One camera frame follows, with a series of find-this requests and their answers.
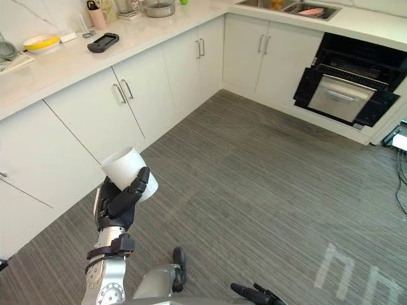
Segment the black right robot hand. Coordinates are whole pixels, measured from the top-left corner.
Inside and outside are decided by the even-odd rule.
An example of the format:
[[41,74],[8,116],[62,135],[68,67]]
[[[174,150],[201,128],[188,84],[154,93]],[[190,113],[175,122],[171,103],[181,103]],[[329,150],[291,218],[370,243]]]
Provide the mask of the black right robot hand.
[[253,288],[246,287],[237,283],[231,283],[230,288],[238,295],[245,297],[249,301],[260,305],[286,305],[286,303],[271,290],[265,289],[257,283]]

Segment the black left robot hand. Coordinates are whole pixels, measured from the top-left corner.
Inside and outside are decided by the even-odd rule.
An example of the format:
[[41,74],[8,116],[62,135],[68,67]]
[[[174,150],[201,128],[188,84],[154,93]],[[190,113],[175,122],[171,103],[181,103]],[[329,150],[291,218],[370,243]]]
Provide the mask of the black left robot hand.
[[109,177],[104,179],[95,198],[94,217],[98,232],[114,226],[128,231],[134,222],[135,206],[141,202],[150,176],[149,168],[142,167],[136,178],[122,191]]

